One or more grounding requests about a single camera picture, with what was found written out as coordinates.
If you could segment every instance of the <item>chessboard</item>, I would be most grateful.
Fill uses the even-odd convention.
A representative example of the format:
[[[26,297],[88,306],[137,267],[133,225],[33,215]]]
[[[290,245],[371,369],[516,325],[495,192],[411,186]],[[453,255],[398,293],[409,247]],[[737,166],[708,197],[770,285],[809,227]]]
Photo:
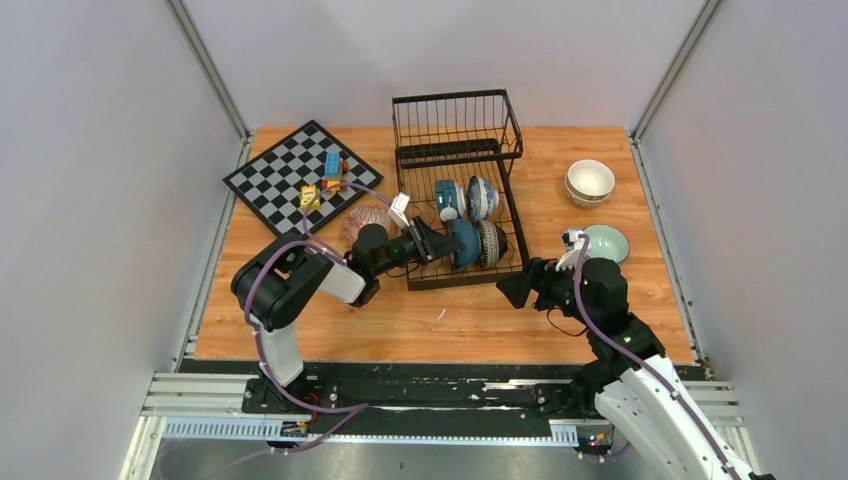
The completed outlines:
[[[290,230],[305,235],[300,187],[315,185],[320,190],[328,152],[338,152],[342,160],[347,160],[346,182],[374,188],[383,179],[318,122],[310,120],[228,175],[224,183],[277,235]],[[306,214],[306,228],[314,233],[364,194],[353,188],[325,193],[320,208]]]

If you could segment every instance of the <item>black dish rack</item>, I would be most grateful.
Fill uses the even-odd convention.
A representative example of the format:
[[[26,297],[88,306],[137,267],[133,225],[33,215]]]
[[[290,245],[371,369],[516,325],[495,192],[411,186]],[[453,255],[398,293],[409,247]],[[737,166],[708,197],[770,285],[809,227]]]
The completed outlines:
[[[500,195],[488,220],[504,231],[509,244],[492,268],[475,263],[453,270],[449,258],[408,266],[409,290],[491,283],[520,273],[529,255],[509,175],[524,146],[506,90],[397,97],[392,110],[398,188],[411,196],[407,214],[419,215],[434,230],[447,233],[439,218],[436,180],[453,179],[467,189],[477,175]],[[467,212],[464,219],[468,221]]]

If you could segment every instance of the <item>metal floor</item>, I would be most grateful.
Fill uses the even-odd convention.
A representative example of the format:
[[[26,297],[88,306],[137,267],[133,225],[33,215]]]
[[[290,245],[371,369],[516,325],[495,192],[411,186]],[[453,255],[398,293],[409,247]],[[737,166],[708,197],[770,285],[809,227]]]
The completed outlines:
[[[199,480],[244,455],[267,450],[264,442],[174,440],[161,449],[162,478]],[[320,445],[291,457],[263,455],[215,476],[215,480],[646,480],[646,464],[631,450],[617,462],[593,465],[571,449],[439,445]]]

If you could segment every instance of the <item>wooden tabletop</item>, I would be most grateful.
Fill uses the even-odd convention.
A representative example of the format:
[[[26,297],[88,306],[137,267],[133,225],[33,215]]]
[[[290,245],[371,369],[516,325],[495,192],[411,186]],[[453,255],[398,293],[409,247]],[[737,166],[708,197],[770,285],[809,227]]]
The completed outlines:
[[[292,127],[263,127],[251,158],[291,133]],[[328,130],[364,158],[385,179],[377,191],[397,193],[391,127],[334,127]],[[627,136],[622,128],[524,127],[524,156],[510,177],[530,256],[559,257],[560,232],[569,226],[606,223],[630,242],[622,264],[631,310],[654,330],[671,358],[693,360],[674,292],[648,212]],[[609,202],[583,210],[566,199],[564,175],[577,160],[593,158],[609,166],[616,187]],[[378,204],[366,196],[356,205]],[[339,251],[350,248],[344,213],[317,234]],[[241,202],[229,232],[201,326],[195,358],[255,359],[251,329],[229,285],[233,274],[274,239]],[[583,363],[594,360],[585,337],[571,338],[551,327],[545,314],[515,310],[492,284],[409,292],[404,278],[380,277],[382,289],[363,308],[323,293],[313,297],[297,320],[301,355],[307,360]],[[554,312],[562,328],[582,325]]]

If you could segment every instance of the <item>light green plate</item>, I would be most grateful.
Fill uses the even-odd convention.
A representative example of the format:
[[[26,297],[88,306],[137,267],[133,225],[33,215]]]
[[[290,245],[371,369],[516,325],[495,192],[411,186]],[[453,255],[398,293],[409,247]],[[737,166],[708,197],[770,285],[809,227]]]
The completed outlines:
[[[608,258],[615,263],[621,263],[630,254],[630,244],[627,237],[617,228],[609,225],[592,225],[583,231],[589,235],[592,250],[590,258]]]

